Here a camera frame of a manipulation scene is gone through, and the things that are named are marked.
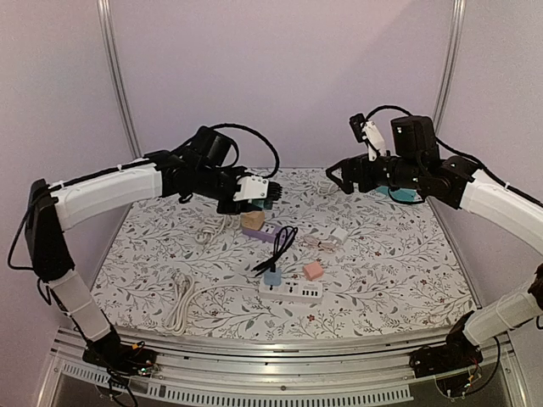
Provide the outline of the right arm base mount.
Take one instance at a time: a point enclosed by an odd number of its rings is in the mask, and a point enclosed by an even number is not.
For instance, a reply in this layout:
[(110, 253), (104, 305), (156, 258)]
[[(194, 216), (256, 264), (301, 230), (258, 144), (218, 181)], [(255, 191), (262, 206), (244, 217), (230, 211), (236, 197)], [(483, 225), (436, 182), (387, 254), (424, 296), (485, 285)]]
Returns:
[(463, 398), (480, 377), (483, 355), (478, 347), (459, 343), (428, 345), (409, 355), (409, 366), (416, 378), (432, 376), (439, 392), (448, 399)]

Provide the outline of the light blue charger plug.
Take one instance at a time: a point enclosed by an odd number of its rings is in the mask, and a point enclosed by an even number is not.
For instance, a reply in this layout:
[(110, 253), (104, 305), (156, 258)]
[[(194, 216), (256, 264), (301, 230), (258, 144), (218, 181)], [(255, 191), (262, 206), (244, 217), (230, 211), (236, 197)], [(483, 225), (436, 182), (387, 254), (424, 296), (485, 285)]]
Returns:
[(282, 283), (282, 271), (280, 268), (268, 269), (263, 274), (263, 282), (267, 287), (278, 287)]

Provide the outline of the beige cube socket adapter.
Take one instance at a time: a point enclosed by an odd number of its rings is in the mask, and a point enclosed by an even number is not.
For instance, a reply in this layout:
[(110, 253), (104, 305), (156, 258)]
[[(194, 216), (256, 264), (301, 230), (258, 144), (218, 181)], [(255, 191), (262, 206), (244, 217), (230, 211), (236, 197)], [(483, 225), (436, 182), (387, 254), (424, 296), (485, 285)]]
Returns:
[(240, 225), (244, 229), (259, 231), (265, 223), (263, 211), (252, 211), (240, 215)]

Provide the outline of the teal charger plug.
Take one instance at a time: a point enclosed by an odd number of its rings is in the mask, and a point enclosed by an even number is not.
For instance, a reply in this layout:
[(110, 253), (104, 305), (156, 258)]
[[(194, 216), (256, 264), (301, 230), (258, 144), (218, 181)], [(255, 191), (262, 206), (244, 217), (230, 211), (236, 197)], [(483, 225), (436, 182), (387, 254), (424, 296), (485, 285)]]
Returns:
[(250, 204), (258, 210), (271, 210), (273, 208), (273, 202), (269, 199), (252, 199)]

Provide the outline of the purple power strip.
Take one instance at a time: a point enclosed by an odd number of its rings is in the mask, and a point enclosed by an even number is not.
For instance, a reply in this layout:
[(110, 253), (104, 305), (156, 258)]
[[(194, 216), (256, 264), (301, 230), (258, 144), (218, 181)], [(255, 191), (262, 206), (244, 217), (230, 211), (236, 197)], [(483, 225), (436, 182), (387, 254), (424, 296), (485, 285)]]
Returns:
[(273, 243), (280, 230), (280, 226), (264, 223), (259, 230), (243, 227), (242, 233), (247, 237), (254, 238), (264, 243)]

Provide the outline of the white power strip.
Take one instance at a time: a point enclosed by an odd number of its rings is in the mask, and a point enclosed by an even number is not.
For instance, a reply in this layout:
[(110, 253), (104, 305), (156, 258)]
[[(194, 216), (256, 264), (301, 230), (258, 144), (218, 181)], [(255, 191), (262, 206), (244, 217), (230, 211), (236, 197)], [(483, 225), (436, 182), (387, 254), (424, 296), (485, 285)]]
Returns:
[(274, 301), (294, 302), (299, 304), (320, 304), (324, 289), (320, 282), (282, 279), (278, 286), (259, 284), (259, 295)]

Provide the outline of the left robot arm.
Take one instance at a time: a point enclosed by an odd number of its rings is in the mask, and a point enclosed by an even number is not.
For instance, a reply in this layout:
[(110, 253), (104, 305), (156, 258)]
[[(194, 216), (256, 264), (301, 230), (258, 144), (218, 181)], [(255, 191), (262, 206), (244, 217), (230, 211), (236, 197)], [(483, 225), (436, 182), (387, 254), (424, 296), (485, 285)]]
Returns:
[(179, 147), (148, 153), (128, 164), (53, 185), (36, 181), (18, 233), (26, 234), (31, 257), (26, 270), (49, 285), (55, 298), (94, 342), (94, 355), (109, 368), (126, 361), (124, 346), (109, 335), (111, 328), (76, 271), (64, 233), (96, 215), (137, 201), (194, 195), (217, 201), (220, 214), (254, 210), (267, 196), (268, 182), (243, 166), (223, 161), (234, 142), (213, 127), (202, 126)]

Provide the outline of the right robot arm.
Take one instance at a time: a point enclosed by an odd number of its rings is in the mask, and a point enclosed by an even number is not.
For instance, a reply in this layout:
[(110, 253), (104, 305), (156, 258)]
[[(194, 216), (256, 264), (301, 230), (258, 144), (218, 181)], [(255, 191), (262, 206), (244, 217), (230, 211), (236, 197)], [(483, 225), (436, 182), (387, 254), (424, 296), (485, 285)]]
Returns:
[[(435, 198), (453, 209), (477, 215), (542, 251), (542, 207), (493, 179), (475, 159), (455, 153), (439, 156), (433, 121), (428, 116), (393, 119), (395, 150), (390, 153), (376, 126), (362, 114), (350, 118), (355, 138), (367, 152), (327, 168), (327, 178), (344, 193), (378, 187), (411, 189), (420, 198)], [(472, 348), (542, 315), (542, 269), (533, 280), (504, 294), (489, 306), (463, 316), (439, 351), (447, 370), (468, 360)]]

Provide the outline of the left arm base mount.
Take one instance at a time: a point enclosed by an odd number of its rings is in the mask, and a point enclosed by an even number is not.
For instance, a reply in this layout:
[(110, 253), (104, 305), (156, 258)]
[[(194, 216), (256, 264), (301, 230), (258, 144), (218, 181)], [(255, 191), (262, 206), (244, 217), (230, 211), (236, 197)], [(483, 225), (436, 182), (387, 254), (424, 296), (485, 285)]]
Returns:
[(118, 376), (150, 376), (156, 369), (158, 353), (143, 342), (127, 345), (116, 340), (88, 341), (82, 359)]

